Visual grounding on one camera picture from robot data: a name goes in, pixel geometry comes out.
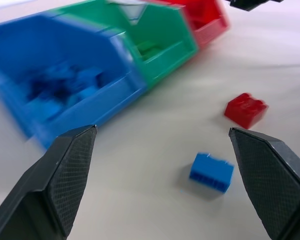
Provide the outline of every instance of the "blue lego brick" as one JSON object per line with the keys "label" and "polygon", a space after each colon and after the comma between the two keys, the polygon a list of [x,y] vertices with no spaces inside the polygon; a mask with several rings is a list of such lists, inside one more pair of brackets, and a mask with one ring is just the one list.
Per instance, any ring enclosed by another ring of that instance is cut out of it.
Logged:
{"label": "blue lego brick", "polygon": [[0,99],[45,148],[78,127],[100,126],[147,84],[123,39],[75,18],[38,13],[0,24]]}
{"label": "blue lego brick", "polygon": [[190,179],[225,193],[231,183],[234,166],[209,153],[198,153],[190,171]]}

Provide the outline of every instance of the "textured gripper pad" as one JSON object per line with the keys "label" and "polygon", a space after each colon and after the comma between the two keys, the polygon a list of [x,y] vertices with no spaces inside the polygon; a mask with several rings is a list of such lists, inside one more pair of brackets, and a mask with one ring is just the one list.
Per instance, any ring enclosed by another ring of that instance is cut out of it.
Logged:
{"label": "textured gripper pad", "polygon": [[86,188],[95,131],[91,128],[73,140],[48,186],[48,198],[65,237],[71,232]]}
{"label": "textured gripper pad", "polygon": [[245,190],[264,228],[272,240],[281,239],[300,208],[300,183],[264,141],[235,130],[230,138]]}

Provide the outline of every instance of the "green storage bin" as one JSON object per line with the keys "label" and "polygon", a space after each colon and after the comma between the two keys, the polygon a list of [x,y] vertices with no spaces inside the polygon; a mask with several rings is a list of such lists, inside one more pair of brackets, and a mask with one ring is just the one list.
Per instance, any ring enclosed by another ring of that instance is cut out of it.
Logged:
{"label": "green storage bin", "polygon": [[148,87],[152,88],[193,57],[198,47],[183,18],[182,6],[145,4],[139,19],[134,21],[126,14],[126,5],[105,0],[84,1],[53,11],[119,33]]}

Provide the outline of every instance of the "plastic bin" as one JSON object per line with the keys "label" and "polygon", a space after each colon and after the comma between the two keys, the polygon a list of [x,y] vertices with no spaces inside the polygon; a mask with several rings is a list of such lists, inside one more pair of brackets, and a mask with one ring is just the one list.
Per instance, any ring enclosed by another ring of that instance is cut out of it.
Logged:
{"label": "plastic bin", "polygon": [[169,6],[185,6],[184,15],[202,49],[229,28],[219,0],[162,0]]}
{"label": "plastic bin", "polygon": [[182,6],[168,7],[145,2],[137,21],[127,15],[124,8],[127,6],[91,0],[53,11],[94,22],[105,30],[117,31],[149,88],[198,51],[194,36],[181,13]]}
{"label": "plastic bin", "polygon": [[[116,34],[69,17],[36,14],[2,23],[0,99],[26,136],[36,136],[48,148],[68,130],[102,125],[147,90],[128,53]],[[77,68],[76,78],[69,81],[63,72],[58,81],[52,78],[59,84],[55,89],[39,88],[46,78],[33,73],[47,74],[65,61]],[[38,89],[45,91],[35,96]],[[43,97],[47,89],[51,92]]]}

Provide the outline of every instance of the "red storage bin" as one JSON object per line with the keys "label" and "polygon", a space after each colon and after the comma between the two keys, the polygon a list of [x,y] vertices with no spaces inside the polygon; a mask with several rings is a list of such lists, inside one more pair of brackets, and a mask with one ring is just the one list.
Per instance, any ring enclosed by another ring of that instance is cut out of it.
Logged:
{"label": "red storage bin", "polygon": [[201,49],[229,27],[228,18],[219,0],[154,0],[152,2],[185,6],[183,11],[185,18]]}

